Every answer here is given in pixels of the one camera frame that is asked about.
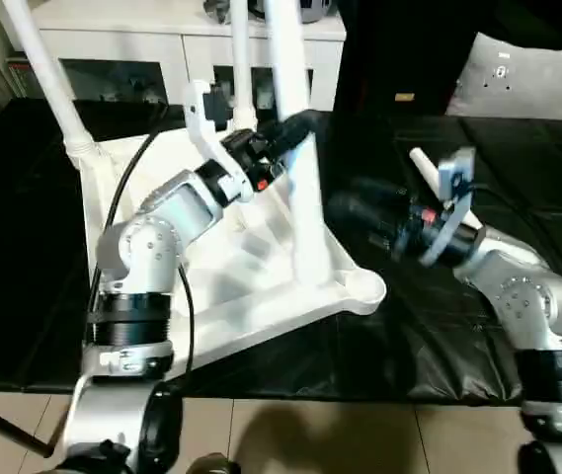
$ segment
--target black tablecloth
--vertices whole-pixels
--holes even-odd
[[[154,110],[82,105],[97,137],[147,130]],[[482,118],[336,119],[320,138],[325,195],[352,176],[432,194],[410,166],[478,150],[476,179],[529,208],[562,249],[562,122]],[[475,212],[546,255],[518,216],[485,197]],[[445,269],[391,262],[349,231],[357,262],[380,272],[388,295],[369,316],[341,313],[195,371],[191,393],[235,398],[407,400],[511,404],[520,383],[506,336],[476,292]],[[69,392],[79,370],[87,271],[80,185],[43,103],[0,115],[0,390]]]

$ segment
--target black wire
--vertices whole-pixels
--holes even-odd
[[[497,191],[493,190],[487,185],[483,184],[472,184],[468,187],[469,190],[484,193],[492,198],[500,201],[506,208],[512,211],[517,217],[519,217],[524,224],[530,229],[530,231],[535,235],[545,249],[548,255],[546,255],[546,260],[549,261],[551,269],[562,275],[562,252],[559,250],[557,244],[550,237],[546,228],[537,220],[536,217],[532,215],[527,209],[520,209],[514,202],[512,202],[507,197],[501,195]]]
[[[169,106],[165,105],[162,112],[160,113],[160,117],[157,119],[156,125],[153,127],[151,132],[148,136],[144,139],[140,147],[137,149],[131,160],[127,163],[122,176],[120,176],[119,183],[116,186],[116,190],[114,191],[114,195],[112,197],[112,203],[110,204],[110,210],[107,213],[107,219],[105,220],[105,226],[103,227],[103,231],[105,231],[108,227],[110,227],[114,223],[114,218],[116,217],[116,212],[119,208],[120,198],[122,197],[122,192],[124,191],[124,187],[126,183],[129,181],[129,177],[131,173],[135,169],[136,165],[142,158],[142,155],[149,147],[149,145],[155,140],[155,138],[160,134],[162,120],[169,112]],[[94,274],[92,275],[92,281],[90,282],[90,297],[87,301],[87,310],[94,311],[95,304],[96,304],[96,297],[98,295],[99,290],[99,281],[101,279],[101,269],[98,268],[98,265],[94,268]]]
[[[186,277],[186,271],[183,266],[178,268],[184,292],[186,293],[186,300],[189,305],[189,358],[186,361],[186,369],[184,370],[184,385],[185,387],[191,386],[191,372],[193,371],[193,356],[195,355],[195,307],[193,306],[193,293],[189,285],[189,279]]]

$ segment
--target robotic arm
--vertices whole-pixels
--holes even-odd
[[[52,472],[163,474],[173,466],[182,399],[163,377],[174,355],[170,293],[182,255],[225,207],[264,190],[282,172],[283,154],[313,129],[314,113],[304,111],[219,142],[210,116],[222,114],[221,93],[201,82],[191,90],[187,129],[206,161],[164,183],[99,240],[100,296],[63,434],[66,459]]]
[[[489,300],[516,350],[522,420],[536,439],[521,449],[521,473],[562,474],[562,276],[526,243],[461,223],[471,203],[472,158],[461,150],[440,165],[440,198],[452,202],[444,215],[369,180],[336,195],[329,209],[362,225],[395,258],[405,253],[426,266],[447,265]]]

